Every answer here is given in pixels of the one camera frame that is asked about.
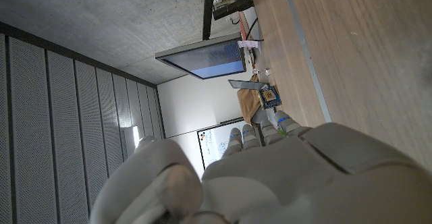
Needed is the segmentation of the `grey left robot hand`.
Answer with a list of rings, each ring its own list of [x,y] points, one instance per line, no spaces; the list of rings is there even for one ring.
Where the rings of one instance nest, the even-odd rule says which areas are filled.
[[[107,180],[91,223],[430,223],[431,173],[338,123],[299,125],[283,111],[259,142],[234,128],[198,175],[173,140],[147,137]]]

